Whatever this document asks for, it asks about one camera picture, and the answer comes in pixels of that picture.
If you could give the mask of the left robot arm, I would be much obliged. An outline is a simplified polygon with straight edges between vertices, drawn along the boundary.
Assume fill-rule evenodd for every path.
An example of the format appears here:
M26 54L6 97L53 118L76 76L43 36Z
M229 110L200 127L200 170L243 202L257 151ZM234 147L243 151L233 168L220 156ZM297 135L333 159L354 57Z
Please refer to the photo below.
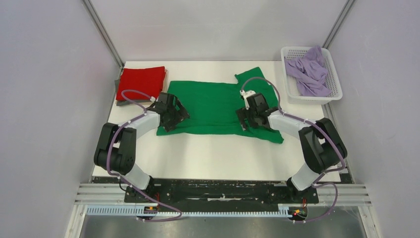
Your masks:
M94 164L106 170L109 175L121 178L128 185L137 188L137 196L150 202L156 189L149 185L152 177L136 165L137 140L147 132L163 128L169 132L190 117L186 108L173 94L160 93L151 97L152 104L143 112L126 122L107 122L102 126L94 154Z

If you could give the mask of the green t-shirt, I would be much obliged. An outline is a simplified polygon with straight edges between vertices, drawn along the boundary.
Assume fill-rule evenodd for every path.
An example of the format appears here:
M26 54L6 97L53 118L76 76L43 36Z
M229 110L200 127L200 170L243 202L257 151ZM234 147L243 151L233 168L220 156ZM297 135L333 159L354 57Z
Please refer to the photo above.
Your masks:
M215 83L197 81L172 81L168 92L178 97L190 115L189 119L182 121L170 132L160 127L157 136L166 136L179 133L188 134L214 134L239 135L267 140L281 144L284 139L279 131L263 127L243 130L236 110L244 107L245 103L240 97L240 90L262 93L270 107L277 106L278 99L271 85L265 82L260 67L252 68L235 75L237 83Z

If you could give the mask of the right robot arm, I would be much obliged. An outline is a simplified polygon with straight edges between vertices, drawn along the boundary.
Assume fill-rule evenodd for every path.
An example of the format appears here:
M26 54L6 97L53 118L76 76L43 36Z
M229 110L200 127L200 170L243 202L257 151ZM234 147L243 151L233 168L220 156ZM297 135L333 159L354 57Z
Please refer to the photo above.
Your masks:
M287 133L300 141L305 162L286 182L286 196L290 201L301 201L306 190L331 167L337 164L346 166L347 149L330 119L302 119L278 107L269 107L261 93L250 90L240 94L245 106L236 114L243 130L264 128Z

